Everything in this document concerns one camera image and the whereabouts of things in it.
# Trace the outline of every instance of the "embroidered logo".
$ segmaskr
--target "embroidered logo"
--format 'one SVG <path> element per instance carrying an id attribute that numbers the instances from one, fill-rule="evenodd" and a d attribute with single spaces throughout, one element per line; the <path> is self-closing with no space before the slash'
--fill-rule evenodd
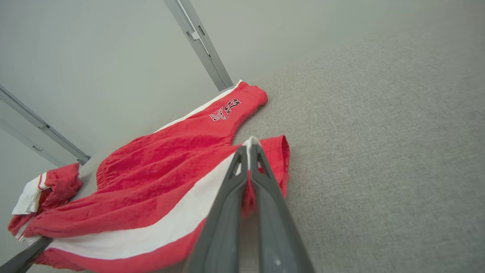
<path id="1" fill-rule="evenodd" d="M 229 114 L 231 112 L 231 108 L 237 106 L 240 103 L 241 102 L 238 100 L 231 100 L 226 104 L 226 106 L 224 107 L 224 110 L 226 111 L 227 114 Z"/>
<path id="2" fill-rule="evenodd" d="M 209 115 L 209 117 L 213 121 L 218 121 L 220 119 L 228 119 L 229 117 L 224 116 L 224 114 L 222 113 L 223 110 L 224 110 L 224 107 L 221 107 L 221 109 L 215 111 L 215 114 L 211 114 L 211 115 Z"/>
<path id="3" fill-rule="evenodd" d="M 231 112 L 231 108 L 236 107 L 240 103 L 241 102 L 236 99 L 230 100 L 224 107 L 221 107 L 221 109 L 215 111 L 214 114 L 210 114 L 209 117 L 213 121 L 218 121 L 220 119 L 228 119 L 229 117 L 226 117 L 224 115 L 224 112 L 226 113 L 226 115 L 229 114 Z"/>

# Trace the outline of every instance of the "clothing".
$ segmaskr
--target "clothing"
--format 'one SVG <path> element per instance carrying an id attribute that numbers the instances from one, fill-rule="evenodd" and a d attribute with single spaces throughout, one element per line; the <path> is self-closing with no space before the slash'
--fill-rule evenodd
<path id="1" fill-rule="evenodd" d="M 25 236 L 55 238 L 36 262 L 95 272 L 148 272 L 185 259 L 194 247 L 238 146 L 238 127 L 266 93 L 239 82 L 232 90 L 108 156 L 98 190 L 32 220 Z M 286 196 L 289 147 L 261 140 Z M 255 207 L 251 190 L 243 214 Z"/>
<path id="2" fill-rule="evenodd" d="M 40 237 L 24 234 L 32 220 L 51 209 L 61 207 L 69 202 L 81 188 L 78 178 L 79 163 L 74 163 L 47 171 L 28 182 L 15 206 L 8 230 L 17 240 L 33 244 Z"/>

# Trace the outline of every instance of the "metal bar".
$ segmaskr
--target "metal bar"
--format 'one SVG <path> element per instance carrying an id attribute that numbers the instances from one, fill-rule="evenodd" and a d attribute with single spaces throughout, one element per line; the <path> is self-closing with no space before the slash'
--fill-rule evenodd
<path id="1" fill-rule="evenodd" d="M 21 132 L 17 131 L 14 127 L 10 126 L 4 120 L 0 120 L 0 128 L 6 131 L 9 135 L 16 138 L 18 141 L 22 142 L 25 146 L 29 147 L 32 151 L 38 153 L 43 158 L 45 158 L 50 163 L 56 165 L 57 167 L 65 166 L 58 158 L 51 155 L 48 151 L 42 149 L 39 145 L 35 144 L 28 137 L 24 136 Z"/>
<path id="2" fill-rule="evenodd" d="M 42 237 L 33 245 L 17 254 L 15 257 L 0 266 L 2 273 L 25 273 L 34 263 L 35 259 L 49 246 L 51 238 Z"/>
<path id="3" fill-rule="evenodd" d="M 44 134 L 52 138 L 57 144 L 66 149 L 79 159 L 81 165 L 84 165 L 91 157 L 84 153 L 81 149 L 76 147 L 72 142 L 67 140 L 61 133 L 54 128 L 50 127 L 47 122 L 35 114 L 30 108 L 17 99 L 12 93 L 7 91 L 2 85 L 0 85 L 0 99 L 3 100 L 12 109 L 21 114 L 26 120 L 39 128 Z"/>
<path id="4" fill-rule="evenodd" d="M 229 86 L 233 86 L 234 84 L 232 83 L 232 80 L 229 77 L 229 74 L 222 63 L 221 58 L 217 54 L 215 47 L 209 38 L 209 34 L 207 30 L 204 28 L 204 25 L 202 24 L 202 21 L 199 18 L 199 15 L 197 15 L 197 12 L 195 12 L 194 6 L 192 6 L 192 3 L 190 2 L 190 0 L 179 0 L 179 1 L 182 3 L 185 11 L 187 12 L 187 15 L 189 16 L 190 21 L 192 21 L 194 26 L 196 26 L 196 31 L 199 32 L 200 39 L 202 40 L 202 43 L 204 43 L 205 47 L 207 48 L 207 51 L 209 52 L 212 62 L 217 68 L 219 75 L 223 79 L 224 83 L 226 84 L 226 88 Z"/>
<path id="5" fill-rule="evenodd" d="M 222 64 L 219 55 L 217 55 L 214 45 L 210 41 L 207 31 L 203 28 L 192 4 L 185 0 L 165 0 L 165 4 L 173 14 L 217 89 L 222 91 L 233 86 L 229 74 Z M 198 34 L 196 38 L 192 35 L 193 33 Z"/>

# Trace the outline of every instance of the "red fabric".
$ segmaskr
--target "red fabric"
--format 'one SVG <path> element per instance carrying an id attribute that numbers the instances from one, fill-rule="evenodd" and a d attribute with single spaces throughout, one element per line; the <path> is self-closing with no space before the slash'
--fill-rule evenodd
<path id="1" fill-rule="evenodd" d="M 95 193 L 45 211 L 31 222 L 25 236 L 69 238 L 153 225 L 197 181 L 236 151 L 238 146 L 231 145 L 236 130 L 267 100 L 263 90 L 242 82 L 234 91 L 187 119 L 134 139 L 100 164 Z M 286 139 L 279 136 L 262 140 L 261 144 L 286 196 L 290 156 Z M 252 190 L 247 191 L 243 215 L 254 210 L 254 199 Z M 97 259 L 49 248 L 37 262 L 106 273 L 156 270 L 186 258 L 203 223 L 204 220 L 176 241 L 128 258 Z"/>
<path id="2" fill-rule="evenodd" d="M 45 184 L 50 188 L 41 192 L 37 213 L 14 215 L 8 225 L 8 230 L 12 235 L 16 236 L 19 229 L 37 215 L 67 204 L 69 198 L 73 197 L 82 186 L 78 175 L 79 163 L 48 171 Z"/>

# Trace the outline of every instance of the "white trim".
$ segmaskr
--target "white trim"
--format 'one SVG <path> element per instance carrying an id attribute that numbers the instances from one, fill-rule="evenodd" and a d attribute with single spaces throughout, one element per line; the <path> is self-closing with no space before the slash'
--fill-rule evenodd
<path id="1" fill-rule="evenodd" d="M 193 115 L 197 114 L 198 112 L 200 112 L 200 111 L 202 111 L 202 110 L 206 109 L 207 107 L 209 107 L 209 106 L 210 106 L 211 104 L 213 104 L 214 102 L 216 102 L 216 101 L 218 101 L 218 100 L 222 99 L 223 97 L 225 97 L 225 96 L 229 95 L 229 93 L 230 93 L 230 92 L 232 92 L 232 91 L 234 91 L 234 89 L 236 89 L 236 88 L 239 86 L 239 84 L 240 84 L 241 82 L 243 82 L 243 81 L 242 81 L 242 80 L 239 80 L 239 81 L 238 81 L 238 83 L 237 83 L 237 84 L 236 84 L 236 85 L 235 85 L 233 88 L 231 88 L 231 89 L 229 89 L 229 90 L 227 90 L 227 91 L 225 91 L 225 92 L 222 92 L 221 94 L 219 94 L 219 96 L 217 96 L 217 97 L 213 98 L 213 99 L 212 99 L 212 100 L 210 100 L 209 102 L 207 102 L 207 103 L 205 103 L 204 105 L 202 105 L 202 106 L 198 107 L 196 110 L 194 110 L 194 111 L 190 112 L 189 114 L 187 114 L 186 116 L 184 116 L 184 117 L 182 117 L 182 118 L 179 118 L 179 119 L 177 119 L 177 120 L 172 121 L 171 123 L 169 123 L 169 124 L 165 125 L 164 127 L 162 127 L 162 128 L 160 128 L 160 129 L 158 129 L 158 130 L 157 130 L 157 131 L 155 131 L 154 133 L 156 133 L 156 132 L 158 132 L 158 131 L 160 131 L 160 130 L 165 129 L 165 128 L 167 128 L 167 127 L 168 127 L 168 126 L 170 126 L 170 125 L 174 125 L 175 123 L 180 122 L 180 121 L 182 121 L 182 120 L 184 120 L 184 119 L 187 119 L 187 118 L 189 118 L 190 116 L 193 116 Z"/>
<path id="2" fill-rule="evenodd" d="M 24 186 L 24 190 L 12 211 L 13 215 L 25 215 L 31 212 L 37 212 L 39 209 L 40 193 L 42 190 L 48 188 L 45 184 L 46 177 L 47 172 L 32 179 Z"/>
<path id="3" fill-rule="evenodd" d="M 54 239 L 48 248 L 75 255 L 114 260 L 150 253 L 191 232 L 209 214 L 234 154 L 197 181 L 175 207 L 153 225 Z"/>
<path id="4" fill-rule="evenodd" d="M 25 223 L 23 226 L 20 227 L 20 229 L 17 231 L 17 234 L 15 235 L 15 238 L 19 241 L 23 241 L 24 240 L 24 231 L 25 229 L 27 228 L 27 226 L 30 224 L 30 222 L 32 221 L 33 218 L 30 218 L 27 223 Z"/>
<path id="5" fill-rule="evenodd" d="M 41 177 L 40 177 L 39 187 L 42 190 L 45 190 L 47 188 L 50 188 L 49 186 L 46 186 L 46 179 L 47 179 L 47 172 L 41 174 Z"/>

